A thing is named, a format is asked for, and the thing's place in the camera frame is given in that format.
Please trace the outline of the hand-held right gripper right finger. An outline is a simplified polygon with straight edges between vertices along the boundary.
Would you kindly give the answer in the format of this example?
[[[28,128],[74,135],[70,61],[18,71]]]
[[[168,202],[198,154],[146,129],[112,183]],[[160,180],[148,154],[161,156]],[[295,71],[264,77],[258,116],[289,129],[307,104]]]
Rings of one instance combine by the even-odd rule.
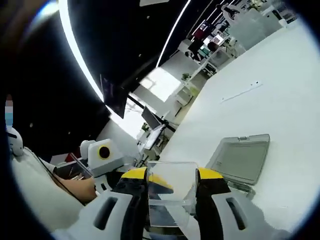
[[[263,211],[231,191],[218,172],[196,170],[195,216],[202,240],[281,240],[283,231],[267,223]]]

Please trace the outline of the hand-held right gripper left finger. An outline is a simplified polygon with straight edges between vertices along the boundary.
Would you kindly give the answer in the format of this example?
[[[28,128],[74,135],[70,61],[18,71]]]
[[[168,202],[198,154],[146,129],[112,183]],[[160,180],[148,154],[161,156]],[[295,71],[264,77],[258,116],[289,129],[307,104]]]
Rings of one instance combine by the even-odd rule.
[[[69,228],[54,231],[56,240],[141,240],[148,214],[147,167],[124,173],[79,213]]]

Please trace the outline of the person's left hand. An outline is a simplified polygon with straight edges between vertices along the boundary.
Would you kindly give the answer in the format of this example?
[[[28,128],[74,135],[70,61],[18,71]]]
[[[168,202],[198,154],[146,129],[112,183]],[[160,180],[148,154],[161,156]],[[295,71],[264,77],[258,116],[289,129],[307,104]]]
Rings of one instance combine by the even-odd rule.
[[[89,203],[97,197],[94,179],[82,179],[74,182],[74,195],[84,203]]]

